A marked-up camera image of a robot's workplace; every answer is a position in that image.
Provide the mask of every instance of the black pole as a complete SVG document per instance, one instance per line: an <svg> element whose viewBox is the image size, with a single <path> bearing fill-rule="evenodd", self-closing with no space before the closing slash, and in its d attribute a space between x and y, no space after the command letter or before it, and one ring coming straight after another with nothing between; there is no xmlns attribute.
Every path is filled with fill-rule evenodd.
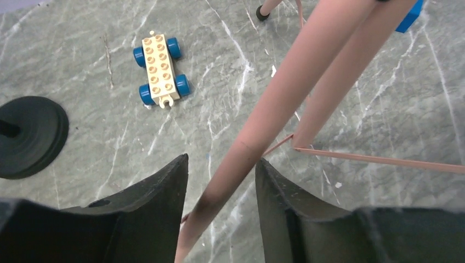
<svg viewBox="0 0 465 263"><path fill-rule="evenodd" d="M0 134L1 135L4 135L8 138L14 138L19 134L20 131L21 129L18 126L8 123L6 121L2 121L0 119Z"/></svg>

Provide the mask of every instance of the pink pole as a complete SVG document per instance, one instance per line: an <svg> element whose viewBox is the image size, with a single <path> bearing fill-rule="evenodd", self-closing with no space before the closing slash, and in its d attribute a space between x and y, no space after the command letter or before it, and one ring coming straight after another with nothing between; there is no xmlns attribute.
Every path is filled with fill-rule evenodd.
<svg viewBox="0 0 465 263"><path fill-rule="evenodd" d="M229 148L178 238L182 262L357 27L374 0L320 0Z"/></svg>
<svg viewBox="0 0 465 263"><path fill-rule="evenodd" d="M375 7L317 82L292 140L307 148L416 0Z"/></svg>

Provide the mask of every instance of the marble floor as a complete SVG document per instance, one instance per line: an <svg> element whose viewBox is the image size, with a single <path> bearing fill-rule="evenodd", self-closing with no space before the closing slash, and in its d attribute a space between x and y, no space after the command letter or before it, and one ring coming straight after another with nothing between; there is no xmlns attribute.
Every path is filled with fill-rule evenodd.
<svg viewBox="0 0 465 263"><path fill-rule="evenodd" d="M308 16L315 1L304 1ZM299 31L285 0L266 23L258 0L54 0L1 15L0 104L47 96L69 114L58 159L24 180L0 180L5 197L56 208L87 205L190 156L185 211ZM406 34L394 34L318 135L324 149L465 164L465 4L428 0ZM193 94L170 110L146 109L146 73L132 48L150 30L176 36L175 63ZM278 139L291 133L302 108ZM342 208L463 205L463 175L310 157L283 145L269 161L292 181ZM264 262L249 176L186 262Z"/></svg>

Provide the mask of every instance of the blue wheel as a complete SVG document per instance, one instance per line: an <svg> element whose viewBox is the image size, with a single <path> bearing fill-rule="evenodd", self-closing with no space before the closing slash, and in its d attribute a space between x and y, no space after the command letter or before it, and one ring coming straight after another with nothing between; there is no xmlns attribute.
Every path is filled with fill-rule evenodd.
<svg viewBox="0 0 465 263"><path fill-rule="evenodd" d="M145 68L145 57L144 57L144 50L142 49L142 47L134 48L132 53L134 54L134 59L137 65Z"/></svg>
<svg viewBox="0 0 465 263"><path fill-rule="evenodd" d="M152 96L150 96L150 87L148 84L139 87L139 95L140 99L145 105L155 104L154 100L152 99Z"/></svg>
<svg viewBox="0 0 465 263"><path fill-rule="evenodd" d="M181 97L187 96L190 94L190 87L189 87L189 82L188 78L186 75L181 74L176 76L176 88L178 89L179 95Z"/></svg>
<svg viewBox="0 0 465 263"><path fill-rule="evenodd" d="M183 56L181 53L181 48L178 44L178 40L175 37L169 38L166 40L166 43L168 44L168 51L172 58L178 59Z"/></svg>

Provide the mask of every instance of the black rubber foot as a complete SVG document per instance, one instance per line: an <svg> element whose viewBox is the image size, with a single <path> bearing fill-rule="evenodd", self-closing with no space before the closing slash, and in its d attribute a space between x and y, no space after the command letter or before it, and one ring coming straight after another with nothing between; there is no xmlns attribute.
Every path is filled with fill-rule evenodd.
<svg viewBox="0 0 465 263"><path fill-rule="evenodd" d="M68 137L65 110L47 98L12 100L0 107L0 120L0 178L22 179L43 170Z"/></svg>
<svg viewBox="0 0 465 263"><path fill-rule="evenodd" d="M255 15L257 15L258 20L260 20L260 21L265 21L265 20L270 16L270 14L268 14L268 15L262 15L262 14L260 13L260 8L262 8L261 5L257 8L257 11L255 12Z"/></svg>

